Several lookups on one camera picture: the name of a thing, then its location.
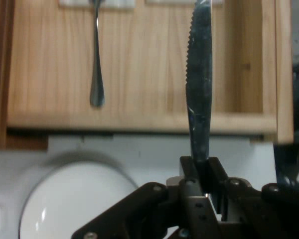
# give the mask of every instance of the wooden shelf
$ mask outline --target wooden shelf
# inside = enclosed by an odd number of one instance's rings
[[[153,131],[188,133],[186,115],[161,115],[152,117],[118,116],[100,118],[89,115],[45,115],[17,114],[8,121],[10,127],[59,130],[110,130],[110,131]],[[220,134],[275,134],[277,119],[275,115],[214,113],[211,121],[212,133]]]
[[[281,50],[291,49],[281,27],[282,21],[290,25],[281,18],[290,6],[224,2],[212,13],[212,131],[277,139],[278,129],[293,127],[292,76],[283,73],[292,63],[277,61]],[[94,109],[92,12],[59,8],[55,0],[15,0],[8,127],[188,132],[184,85],[192,10],[144,0],[131,11],[101,10],[106,102]],[[278,88],[282,84],[288,89]],[[284,142],[293,139],[292,130],[281,135]]]

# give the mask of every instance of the white round object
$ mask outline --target white round object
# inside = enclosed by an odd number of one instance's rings
[[[21,218],[20,239],[70,239],[135,189],[130,180],[104,164],[66,165],[31,193]]]

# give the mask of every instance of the wooden drawer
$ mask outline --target wooden drawer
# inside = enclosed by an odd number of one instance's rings
[[[15,0],[7,126],[188,132],[185,70],[193,6],[101,10],[106,102],[89,104],[93,14],[56,0]],[[213,113],[219,134],[293,140],[290,0],[214,7]]]

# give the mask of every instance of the metal spoon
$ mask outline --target metal spoon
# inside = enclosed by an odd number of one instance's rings
[[[94,63],[90,94],[90,104],[93,107],[101,107],[104,104],[104,87],[100,64],[98,15],[101,0],[90,0],[94,4]]]

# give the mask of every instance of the screw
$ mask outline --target screw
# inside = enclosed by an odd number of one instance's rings
[[[233,184],[233,185],[239,185],[240,184],[239,180],[237,180],[237,179],[230,180],[230,183]]]
[[[155,186],[153,187],[153,190],[154,190],[154,191],[161,191],[161,187],[160,187],[159,185],[155,185]]]
[[[187,238],[189,237],[189,230],[182,228],[181,230],[179,230],[178,235],[180,238]]]
[[[273,191],[273,192],[278,192],[278,191],[279,191],[279,189],[278,189],[278,187],[277,187],[276,185],[271,185],[271,186],[269,187],[269,189],[270,189],[271,191]]]
[[[84,239],[97,239],[98,235],[96,233],[88,232],[84,235]]]

